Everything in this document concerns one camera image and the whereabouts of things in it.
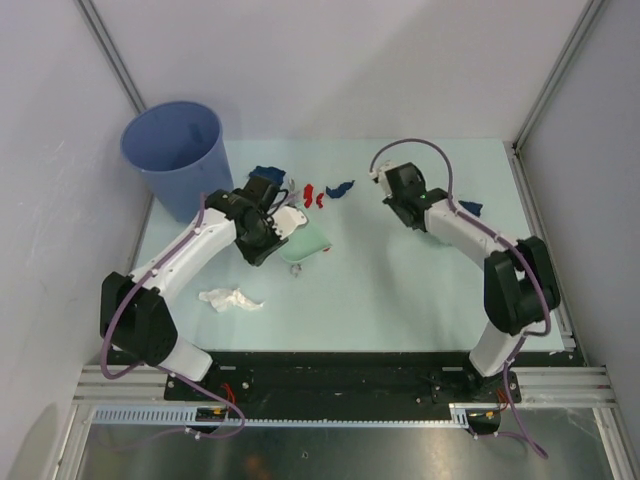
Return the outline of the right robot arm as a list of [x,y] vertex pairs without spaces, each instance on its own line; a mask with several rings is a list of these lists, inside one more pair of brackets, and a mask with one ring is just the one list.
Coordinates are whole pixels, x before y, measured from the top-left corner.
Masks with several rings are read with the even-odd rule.
[[402,223],[456,248],[483,272],[488,323],[469,353],[471,370],[461,376],[463,393],[484,401],[497,389],[498,374],[528,337],[545,337],[560,294],[546,244],[531,236],[510,238],[470,214],[451,193],[426,188],[412,163],[385,163],[370,173]]

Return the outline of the white paper scrap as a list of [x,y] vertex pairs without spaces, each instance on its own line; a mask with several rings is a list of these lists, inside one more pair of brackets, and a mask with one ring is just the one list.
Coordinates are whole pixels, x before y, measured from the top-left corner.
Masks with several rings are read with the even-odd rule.
[[246,297],[240,289],[214,289],[198,294],[200,301],[208,303],[216,312],[222,313],[231,308],[240,308],[244,311],[260,310],[264,303],[256,303]]

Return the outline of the blue plastic bucket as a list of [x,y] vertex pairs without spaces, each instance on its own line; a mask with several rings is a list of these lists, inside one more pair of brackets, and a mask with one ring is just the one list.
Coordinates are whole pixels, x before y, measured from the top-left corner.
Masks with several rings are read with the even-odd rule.
[[189,223],[203,194],[234,188],[219,116],[196,102],[152,107],[124,129],[120,149],[178,222]]

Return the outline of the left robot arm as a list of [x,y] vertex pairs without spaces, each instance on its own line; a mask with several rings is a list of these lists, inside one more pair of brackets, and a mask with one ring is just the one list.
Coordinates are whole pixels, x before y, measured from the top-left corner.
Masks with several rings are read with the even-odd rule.
[[135,365],[185,377],[187,389],[199,399],[219,392],[221,376],[211,369],[211,355],[178,333],[169,305],[227,247],[236,246],[248,264],[258,267],[306,225],[298,208],[274,204],[281,192],[278,184],[255,176],[242,188],[202,196],[195,218],[158,255],[126,275],[113,272],[104,279],[100,364],[106,378],[117,377],[107,361],[110,348],[117,347]]

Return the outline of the grey paper scrap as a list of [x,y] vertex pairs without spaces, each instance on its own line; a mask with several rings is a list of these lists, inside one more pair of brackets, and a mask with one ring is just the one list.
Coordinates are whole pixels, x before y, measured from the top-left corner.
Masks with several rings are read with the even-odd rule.
[[294,276],[297,277],[301,274],[302,272],[302,267],[299,264],[293,265],[290,269],[290,273]]
[[300,188],[294,178],[290,177],[286,183],[288,194],[285,199],[286,205],[295,205],[299,201]]

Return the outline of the large dark blue scrap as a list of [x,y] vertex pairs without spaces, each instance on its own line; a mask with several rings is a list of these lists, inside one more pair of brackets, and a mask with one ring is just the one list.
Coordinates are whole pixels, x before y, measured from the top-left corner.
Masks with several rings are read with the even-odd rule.
[[275,166],[256,166],[248,174],[250,179],[256,178],[257,182],[275,185],[280,188],[285,180],[286,172]]

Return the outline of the green dustpan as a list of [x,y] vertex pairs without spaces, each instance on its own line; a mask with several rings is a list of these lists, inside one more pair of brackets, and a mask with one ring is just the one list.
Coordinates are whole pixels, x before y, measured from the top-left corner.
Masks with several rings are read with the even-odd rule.
[[296,229],[278,253],[285,262],[299,264],[331,247],[332,243],[323,230],[315,223],[309,223]]

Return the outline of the small dark blue scrap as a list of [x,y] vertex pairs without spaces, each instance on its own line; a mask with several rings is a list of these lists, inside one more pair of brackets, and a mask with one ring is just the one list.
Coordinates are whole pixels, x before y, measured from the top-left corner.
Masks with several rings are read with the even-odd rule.
[[340,185],[336,187],[325,188],[325,194],[331,199],[340,199],[344,197],[349,190],[353,188],[355,184],[354,180],[342,182]]

